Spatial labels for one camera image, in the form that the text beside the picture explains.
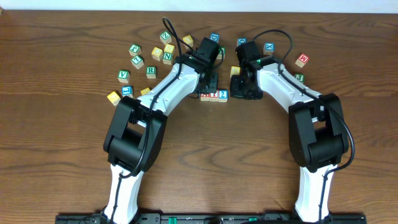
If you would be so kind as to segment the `red A block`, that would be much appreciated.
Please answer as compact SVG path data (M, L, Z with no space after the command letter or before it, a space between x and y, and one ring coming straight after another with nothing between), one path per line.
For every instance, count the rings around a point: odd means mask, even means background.
M210 95L206 93L201 93L200 94L200 100L201 101L209 101L210 100Z

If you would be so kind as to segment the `red I block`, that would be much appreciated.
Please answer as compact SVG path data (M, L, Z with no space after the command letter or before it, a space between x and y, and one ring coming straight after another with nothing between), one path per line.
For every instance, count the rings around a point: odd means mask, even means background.
M219 90L209 94L209 101L219 101Z

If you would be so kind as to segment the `blue 2 block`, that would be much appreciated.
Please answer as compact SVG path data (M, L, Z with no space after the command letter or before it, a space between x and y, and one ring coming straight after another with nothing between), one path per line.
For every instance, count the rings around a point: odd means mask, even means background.
M219 90L218 92L218 101L219 102L227 102L228 101L228 90Z

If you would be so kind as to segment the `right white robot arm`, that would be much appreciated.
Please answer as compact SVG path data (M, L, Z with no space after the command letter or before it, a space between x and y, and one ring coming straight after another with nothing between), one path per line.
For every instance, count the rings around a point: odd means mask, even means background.
M348 151L340 99L306 87L285 70L281 60L264 56L254 41L236 47L241 71L231 77L234 98L260 100L267 93L289 116L289 147L300 167L295 212L303 222L324 222L333 173Z

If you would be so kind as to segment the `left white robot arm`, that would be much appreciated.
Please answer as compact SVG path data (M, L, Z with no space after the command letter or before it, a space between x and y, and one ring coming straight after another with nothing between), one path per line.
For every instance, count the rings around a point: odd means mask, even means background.
M103 144L112 184L102 223L136 219L142 177L159 155L168 116L187 95L213 91L220 50L205 37L198 48L176 57L170 73L150 92L137 99L125 96L118 103Z

